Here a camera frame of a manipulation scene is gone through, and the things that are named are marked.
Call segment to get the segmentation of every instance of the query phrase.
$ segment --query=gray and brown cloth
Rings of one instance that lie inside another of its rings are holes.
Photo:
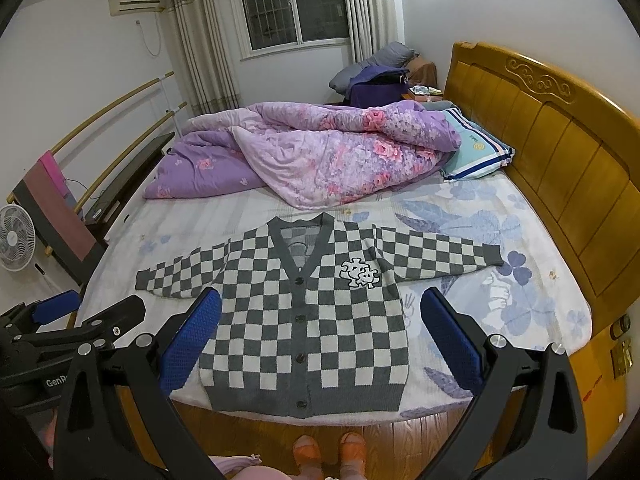
[[[15,201],[31,216],[38,237],[79,284],[89,281],[104,248],[65,203],[40,161],[14,189]]]

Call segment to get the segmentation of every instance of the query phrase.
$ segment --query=purple floral comforter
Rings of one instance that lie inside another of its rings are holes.
[[[213,196],[266,183],[296,208],[326,208],[427,176],[461,142],[442,112],[411,100],[367,110],[260,103],[193,118],[186,131],[147,198]],[[188,186],[191,176],[197,186]]]

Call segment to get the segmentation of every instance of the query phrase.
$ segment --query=checkered cardigan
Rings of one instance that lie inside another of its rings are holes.
[[[282,230],[315,228],[294,262]],[[409,355],[396,283],[501,265],[500,247],[324,213],[266,225],[141,270],[136,289],[195,298],[211,285],[222,317],[200,356],[214,410],[305,418],[397,411]]]

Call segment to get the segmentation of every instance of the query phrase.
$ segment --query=wooden floor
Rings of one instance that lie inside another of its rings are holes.
[[[130,400],[128,390],[121,393],[121,398],[145,458],[161,465],[158,454],[142,427],[140,416]],[[175,405],[182,420],[207,454],[260,454],[264,465],[287,474],[298,473],[291,452],[293,442],[300,435],[309,434],[320,445],[324,474],[338,478],[338,441],[345,432],[357,431],[363,434],[369,449],[367,480],[414,480],[436,455],[464,412],[455,410],[406,422],[340,428],[256,422],[178,402]]]

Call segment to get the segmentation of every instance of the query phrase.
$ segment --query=foot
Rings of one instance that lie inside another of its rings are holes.
[[[364,476],[367,465],[367,443],[358,433],[345,433],[340,439],[340,478]]]
[[[303,435],[293,443],[293,459],[301,476],[309,480],[324,479],[320,447],[312,436]]]

